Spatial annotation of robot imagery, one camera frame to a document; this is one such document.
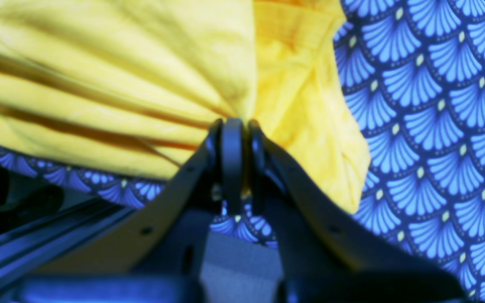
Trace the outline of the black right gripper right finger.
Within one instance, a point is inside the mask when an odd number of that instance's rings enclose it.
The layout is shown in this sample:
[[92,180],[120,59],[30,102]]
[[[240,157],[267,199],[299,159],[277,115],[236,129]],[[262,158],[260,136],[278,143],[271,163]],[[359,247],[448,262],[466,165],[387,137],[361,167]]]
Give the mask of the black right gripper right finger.
[[248,124],[252,213],[276,233],[276,303],[464,303],[458,280],[369,232]]

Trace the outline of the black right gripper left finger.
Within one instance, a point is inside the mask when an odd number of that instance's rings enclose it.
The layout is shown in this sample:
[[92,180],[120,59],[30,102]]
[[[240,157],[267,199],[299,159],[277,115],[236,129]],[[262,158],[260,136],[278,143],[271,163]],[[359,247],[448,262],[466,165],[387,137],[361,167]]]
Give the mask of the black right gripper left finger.
[[114,229],[23,279],[20,303],[202,303],[208,226],[240,209],[239,119],[217,121],[157,198]]

